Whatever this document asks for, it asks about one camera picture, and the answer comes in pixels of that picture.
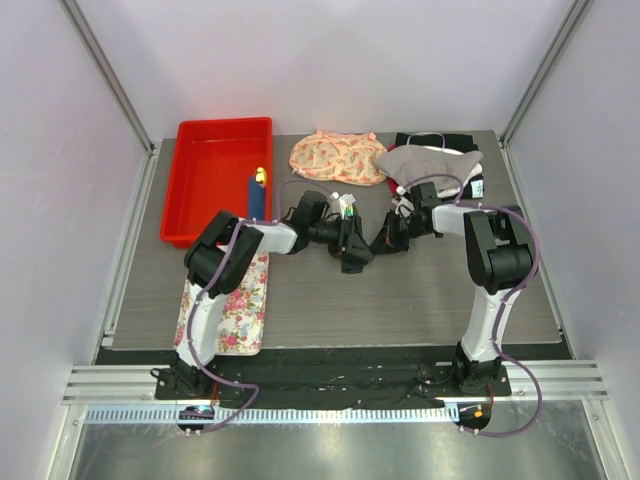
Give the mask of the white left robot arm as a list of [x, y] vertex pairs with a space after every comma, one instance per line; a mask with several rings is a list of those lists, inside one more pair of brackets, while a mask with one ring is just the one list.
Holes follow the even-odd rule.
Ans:
[[307, 191], [281, 220], [216, 214], [184, 258], [189, 307], [171, 370], [187, 396], [200, 399], [212, 389], [205, 366], [217, 354], [224, 306], [251, 263], [260, 254], [294, 255], [311, 243], [325, 245], [345, 274], [360, 273], [374, 258], [352, 195]]

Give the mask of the dark navy paper napkin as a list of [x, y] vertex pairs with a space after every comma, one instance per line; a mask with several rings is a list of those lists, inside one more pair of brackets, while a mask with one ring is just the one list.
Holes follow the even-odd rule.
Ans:
[[361, 255], [354, 254], [353, 252], [344, 251], [340, 255], [341, 272], [343, 274], [359, 274], [363, 271], [364, 266], [367, 264], [367, 260], [363, 259]]

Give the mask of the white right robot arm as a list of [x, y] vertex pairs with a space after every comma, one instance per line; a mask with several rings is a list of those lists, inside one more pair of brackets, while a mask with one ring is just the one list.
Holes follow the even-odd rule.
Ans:
[[460, 393], [472, 395], [499, 378], [506, 323], [520, 291], [538, 272], [539, 246], [518, 208], [445, 203], [432, 179], [429, 175], [409, 188], [411, 206], [389, 211], [369, 248], [382, 255], [407, 251], [412, 239], [425, 235], [464, 239], [475, 294], [450, 382]]

